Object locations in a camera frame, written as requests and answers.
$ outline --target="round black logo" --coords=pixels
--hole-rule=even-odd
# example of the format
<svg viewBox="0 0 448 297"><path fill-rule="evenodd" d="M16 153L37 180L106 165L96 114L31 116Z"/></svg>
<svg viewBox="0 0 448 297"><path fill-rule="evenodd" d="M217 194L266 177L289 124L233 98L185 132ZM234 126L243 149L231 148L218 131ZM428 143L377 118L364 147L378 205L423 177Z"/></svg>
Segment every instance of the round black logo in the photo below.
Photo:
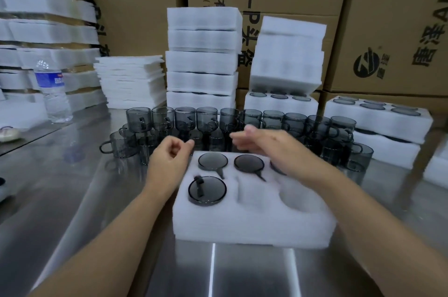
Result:
<svg viewBox="0 0 448 297"><path fill-rule="evenodd" d="M373 75L379 67L379 56L369 47L368 51L358 56L353 64L353 71L357 77L369 77Z"/></svg>

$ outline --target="metal table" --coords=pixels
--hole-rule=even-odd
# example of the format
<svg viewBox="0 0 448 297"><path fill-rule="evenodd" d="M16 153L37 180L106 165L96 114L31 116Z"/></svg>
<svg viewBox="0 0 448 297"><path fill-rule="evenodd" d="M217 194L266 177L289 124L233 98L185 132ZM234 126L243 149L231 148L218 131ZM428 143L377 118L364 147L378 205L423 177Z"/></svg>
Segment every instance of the metal table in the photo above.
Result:
<svg viewBox="0 0 448 297"><path fill-rule="evenodd" d="M0 176L14 191L0 204L0 295L26 295L141 191L146 168L137 156L114 159L98 151L125 122L122 110L91 107L77 112L71 124L52 126L52 133L0 157ZM385 170L390 175L377 180ZM372 166L363 186L448 254L447 190L416 185L402 169L382 164ZM139 268L132 296L381 296L338 230L324 250L177 241L169 210L156 222L142 260L156 264ZM160 251L150 244L157 232Z"/></svg>

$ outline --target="bottle label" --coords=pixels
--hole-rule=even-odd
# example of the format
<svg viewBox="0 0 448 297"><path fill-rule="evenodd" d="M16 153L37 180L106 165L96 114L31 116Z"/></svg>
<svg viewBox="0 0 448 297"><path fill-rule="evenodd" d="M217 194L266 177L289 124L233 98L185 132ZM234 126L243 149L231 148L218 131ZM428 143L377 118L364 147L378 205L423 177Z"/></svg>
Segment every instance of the bottle label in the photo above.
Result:
<svg viewBox="0 0 448 297"><path fill-rule="evenodd" d="M37 84L40 88L62 87L64 78L62 72L59 73L35 73Z"/></svg>

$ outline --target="person's left arm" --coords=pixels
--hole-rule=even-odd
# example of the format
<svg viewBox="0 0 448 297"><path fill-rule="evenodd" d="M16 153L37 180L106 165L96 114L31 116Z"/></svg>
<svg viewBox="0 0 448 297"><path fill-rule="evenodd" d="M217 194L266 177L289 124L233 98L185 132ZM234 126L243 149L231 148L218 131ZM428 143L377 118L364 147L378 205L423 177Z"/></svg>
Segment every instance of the person's left arm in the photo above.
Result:
<svg viewBox="0 0 448 297"><path fill-rule="evenodd" d="M143 191L29 296L126 296L153 224L181 182L194 147L168 136L151 156Z"/></svg>

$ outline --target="forearm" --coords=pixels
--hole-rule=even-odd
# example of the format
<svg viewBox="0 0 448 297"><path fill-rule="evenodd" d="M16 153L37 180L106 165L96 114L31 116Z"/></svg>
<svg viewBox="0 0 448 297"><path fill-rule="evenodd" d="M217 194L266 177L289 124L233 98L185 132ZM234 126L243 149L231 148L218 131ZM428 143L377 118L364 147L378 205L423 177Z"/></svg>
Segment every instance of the forearm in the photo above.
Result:
<svg viewBox="0 0 448 297"><path fill-rule="evenodd" d="M448 295L448 263L339 170L314 187L386 297Z"/></svg>
<svg viewBox="0 0 448 297"><path fill-rule="evenodd" d="M126 296L163 203L143 191L31 296Z"/></svg>

